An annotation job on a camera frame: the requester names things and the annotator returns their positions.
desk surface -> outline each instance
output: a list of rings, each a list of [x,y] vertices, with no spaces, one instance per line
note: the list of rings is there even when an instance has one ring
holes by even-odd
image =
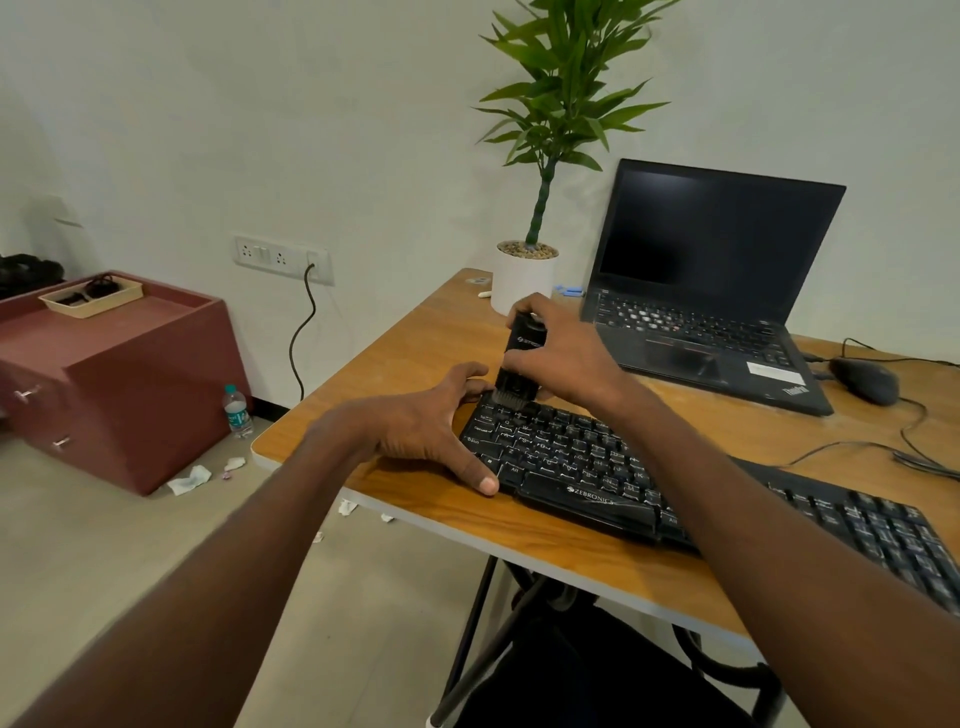
[[[458,273],[271,426],[252,445],[257,462],[267,467],[282,463],[307,425],[341,401],[425,389],[450,366],[471,359],[488,364],[488,378],[493,379],[509,331],[490,302],[477,298],[483,289],[466,282],[482,275],[488,274],[471,269]],[[796,338],[803,351],[821,356],[839,353],[838,344]],[[924,362],[891,368],[900,376],[903,394],[930,410],[929,419],[911,438],[933,457],[960,467],[960,456],[954,456],[960,442],[960,373]],[[824,388],[836,414],[821,419],[642,379],[720,448],[758,463],[789,462],[834,440],[874,440],[900,448],[900,428],[919,414],[904,403],[886,409],[870,405],[835,382],[825,382]],[[578,409],[565,402],[559,406]],[[458,411],[457,431],[469,412],[470,407]],[[960,555],[960,487],[955,481],[911,471],[879,449],[857,447],[818,453],[794,471],[918,506],[950,550]],[[453,540],[682,626],[750,644],[709,567],[694,556],[627,543],[533,511],[507,496],[481,497],[443,471],[422,464],[363,465],[350,477],[346,490],[344,497]]]

keyboard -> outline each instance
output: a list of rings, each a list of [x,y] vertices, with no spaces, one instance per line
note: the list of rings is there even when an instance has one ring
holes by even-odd
[[[598,420],[528,403],[478,402],[460,436],[521,503],[598,530],[696,552],[639,458]],[[733,458],[740,468],[835,538],[960,617],[960,570],[910,505]]]
[[[777,332],[766,324],[710,316],[698,311],[600,294],[594,321],[614,328],[636,328],[695,344],[744,353],[752,359],[795,368]]]

fingernail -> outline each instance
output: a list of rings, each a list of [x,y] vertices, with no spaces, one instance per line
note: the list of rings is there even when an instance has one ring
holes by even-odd
[[[485,477],[480,481],[480,492],[484,496],[492,496],[495,494],[500,487],[497,485],[496,481],[491,477]]]

white wall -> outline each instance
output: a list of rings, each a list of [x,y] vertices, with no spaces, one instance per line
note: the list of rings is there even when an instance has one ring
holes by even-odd
[[[517,80],[476,36],[507,0],[7,0],[0,4],[0,253],[60,195],[78,265],[222,296],[264,399],[292,404],[290,279],[234,267],[233,232],[333,253],[299,346],[319,385],[458,268],[523,235],[537,192],[470,110]],[[789,325],[960,358],[960,7],[686,0],[612,72],[654,76],[645,134],[562,168],[542,237],[584,279],[618,157],[850,186]]]

laptop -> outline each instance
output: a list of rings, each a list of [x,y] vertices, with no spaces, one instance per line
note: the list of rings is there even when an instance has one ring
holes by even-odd
[[[846,190],[621,159],[581,318],[624,369],[830,415],[784,324]]]

